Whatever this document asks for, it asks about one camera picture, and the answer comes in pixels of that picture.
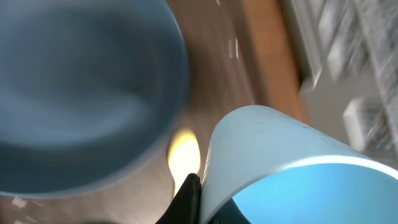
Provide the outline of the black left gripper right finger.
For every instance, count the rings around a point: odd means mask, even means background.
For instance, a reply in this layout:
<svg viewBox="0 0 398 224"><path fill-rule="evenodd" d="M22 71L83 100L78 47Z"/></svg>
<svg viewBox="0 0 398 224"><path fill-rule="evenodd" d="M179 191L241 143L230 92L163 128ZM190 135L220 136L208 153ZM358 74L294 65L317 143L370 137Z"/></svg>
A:
<svg viewBox="0 0 398 224"><path fill-rule="evenodd" d="M209 224L250 224L234 200L229 199L208 222Z"/></svg>

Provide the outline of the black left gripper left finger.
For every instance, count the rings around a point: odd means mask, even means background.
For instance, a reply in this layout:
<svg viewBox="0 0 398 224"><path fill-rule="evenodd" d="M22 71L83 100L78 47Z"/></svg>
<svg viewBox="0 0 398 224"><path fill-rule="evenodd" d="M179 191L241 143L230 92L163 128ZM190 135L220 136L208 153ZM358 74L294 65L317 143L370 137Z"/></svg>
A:
<svg viewBox="0 0 398 224"><path fill-rule="evenodd" d="M156 224L198 224L201 198L200 177L188 174L165 213Z"/></svg>

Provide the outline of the light blue cup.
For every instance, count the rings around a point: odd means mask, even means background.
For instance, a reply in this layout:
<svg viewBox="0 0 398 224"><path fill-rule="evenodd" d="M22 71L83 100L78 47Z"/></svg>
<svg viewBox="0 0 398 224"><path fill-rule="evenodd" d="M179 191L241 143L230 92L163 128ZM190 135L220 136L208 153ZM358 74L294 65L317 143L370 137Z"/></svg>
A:
<svg viewBox="0 0 398 224"><path fill-rule="evenodd" d="M211 135L200 222L233 199L250 223L396 223L397 171L270 107Z"/></svg>

